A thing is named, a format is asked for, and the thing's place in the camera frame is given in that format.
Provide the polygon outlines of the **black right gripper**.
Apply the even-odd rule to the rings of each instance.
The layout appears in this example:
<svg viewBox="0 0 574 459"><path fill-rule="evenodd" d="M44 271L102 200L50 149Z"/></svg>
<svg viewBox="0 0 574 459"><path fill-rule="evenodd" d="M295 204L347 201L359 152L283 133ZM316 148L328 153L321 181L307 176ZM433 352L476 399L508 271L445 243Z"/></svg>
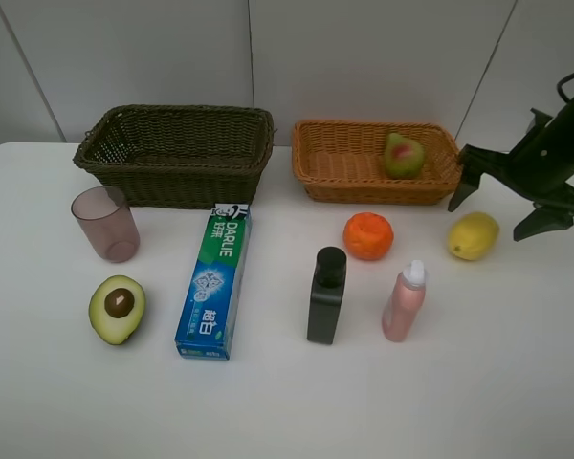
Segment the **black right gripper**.
<svg viewBox="0 0 574 459"><path fill-rule="evenodd" d="M453 212L480 187L488 174L535 203L513 230L513 240L568 230L574 225L574 102L552 118L534 109L533 127L508 153L466 145L459 154L460 181L448 203Z"/></svg>

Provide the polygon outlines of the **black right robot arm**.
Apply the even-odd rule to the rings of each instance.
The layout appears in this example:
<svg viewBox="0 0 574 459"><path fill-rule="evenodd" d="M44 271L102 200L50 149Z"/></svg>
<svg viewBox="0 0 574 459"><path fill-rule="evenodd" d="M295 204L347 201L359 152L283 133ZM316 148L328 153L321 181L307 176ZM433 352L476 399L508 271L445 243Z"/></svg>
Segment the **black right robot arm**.
<svg viewBox="0 0 574 459"><path fill-rule="evenodd" d="M448 211L476 192L481 177L488 174L533 203L534 211L514 227L514 241L574 225L574 186L567 182L574 176L574 96L563 90L573 79L574 73L557 83L563 109L554 117L534 109L530 127L510 152L469 144L462 148L462 174Z"/></svg>

